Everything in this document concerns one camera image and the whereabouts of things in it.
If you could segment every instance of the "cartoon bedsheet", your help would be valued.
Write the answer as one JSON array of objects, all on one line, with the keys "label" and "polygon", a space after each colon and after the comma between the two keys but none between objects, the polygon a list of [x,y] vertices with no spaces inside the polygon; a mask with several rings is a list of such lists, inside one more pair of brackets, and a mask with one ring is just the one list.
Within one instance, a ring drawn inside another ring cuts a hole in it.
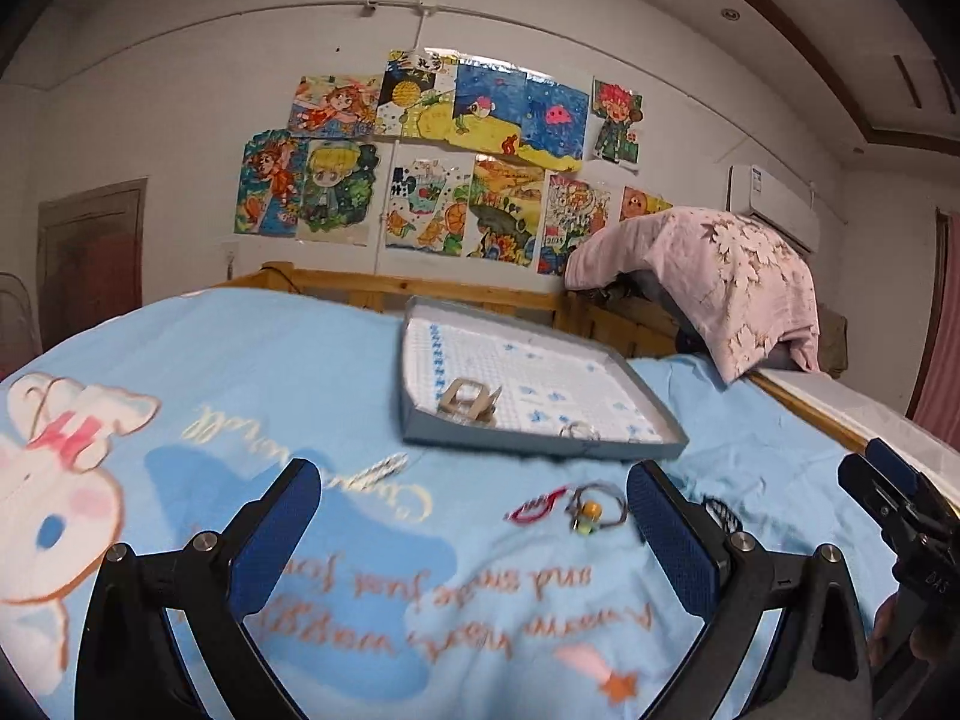
[{"label": "cartoon bedsheet", "polygon": [[[524,501],[623,488],[627,466],[402,445],[400,324],[311,298],[208,290],[71,338],[3,384],[0,644],[52,718],[72,716],[80,630],[107,546],[181,547],[224,527],[291,457],[322,469],[320,509],[248,630],[310,717],[635,718],[700,627],[632,522],[581,536]],[[708,362],[638,361],[690,444],[666,469],[772,549],[848,557],[865,619],[892,553],[837,487],[844,452]],[[395,452],[399,474],[349,477]],[[229,717],[171,613],[200,694]],[[720,715],[745,700],[776,618]]]}]

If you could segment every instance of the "star print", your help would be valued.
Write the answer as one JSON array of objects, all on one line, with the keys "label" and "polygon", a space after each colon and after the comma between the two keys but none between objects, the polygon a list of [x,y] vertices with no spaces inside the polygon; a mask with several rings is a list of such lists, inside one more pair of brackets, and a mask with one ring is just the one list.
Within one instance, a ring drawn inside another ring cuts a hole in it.
[{"label": "star print", "polygon": [[597,689],[606,693],[611,707],[623,704],[628,698],[637,697],[637,672],[617,674],[616,671],[611,671],[607,681]]}]

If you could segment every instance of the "blue cartoon eye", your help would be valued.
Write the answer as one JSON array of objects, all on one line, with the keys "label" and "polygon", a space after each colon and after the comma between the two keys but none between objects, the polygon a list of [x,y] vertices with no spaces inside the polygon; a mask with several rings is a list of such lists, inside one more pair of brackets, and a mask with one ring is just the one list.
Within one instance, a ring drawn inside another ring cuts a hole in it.
[{"label": "blue cartoon eye", "polygon": [[59,514],[50,514],[40,523],[37,531],[37,546],[40,549],[50,549],[64,534],[64,518]]}]

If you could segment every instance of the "poster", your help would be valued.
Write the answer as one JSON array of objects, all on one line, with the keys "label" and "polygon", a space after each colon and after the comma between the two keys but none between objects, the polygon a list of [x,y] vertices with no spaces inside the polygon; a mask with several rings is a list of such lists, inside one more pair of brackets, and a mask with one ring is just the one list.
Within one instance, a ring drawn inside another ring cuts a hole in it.
[{"label": "poster", "polygon": [[673,208],[658,194],[649,194],[633,187],[623,188],[623,201],[620,204],[620,221],[626,218],[643,217]]},{"label": "poster", "polygon": [[254,135],[244,148],[233,231],[292,238],[304,189],[307,142],[285,129]]},{"label": "poster", "polygon": [[461,256],[473,165],[458,156],[465,155],[397,162],[387,201],[388,247]]},{"label": "poster", "polygon": [[517,155],[547,170],[579,170],[590,95],[528,74]]},{"label": "poster", "polygon": [[373,135],[380,76],[304,76],[287,127],[314,138]]},{"label": "poster", "polygon": [[526,85],[526,71],[514,65],[462,56],[448,143],[488,154],[517,154],[527,109]]},{"label": "poster", "polygon": [[642,103],[641,95],[615,83],[594,79],[592,110],[604,120],[593,148],[594,156],[614,163],[637,163],[640,151],[637,124],[643,121]]},{"label": "poster", "polygon": [[442,141],[453,121],[456,52],[390,52],[376,108],[377,135]]},{"label": "poster", "polygon": [[545,175],[542,167],[477,155],[470,182],[467,256],[530,265]]},{"label": "poster", "polygon": [[570,250],[607,225],[610,192],[564,175],[551,175],[546,194],[544,242],[536,272],[563,275]]},{"label": "poster", "polygon": [[367,245],[367,212],[373,196],[376,145],[352,141],[309,141],[304,199],[296,225],[301,241]]}]

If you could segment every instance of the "air conditioner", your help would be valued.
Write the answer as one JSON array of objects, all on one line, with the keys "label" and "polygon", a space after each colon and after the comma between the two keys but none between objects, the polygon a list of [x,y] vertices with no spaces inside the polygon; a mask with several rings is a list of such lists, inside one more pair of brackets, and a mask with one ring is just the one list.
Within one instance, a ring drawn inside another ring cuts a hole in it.
[{"label": "air conditioner", "polygon": [[820,220],[809,202],[762,167],[734,165],[730,168],[727,210],[769,224],[801,254],[815,252],[820,245]]}]

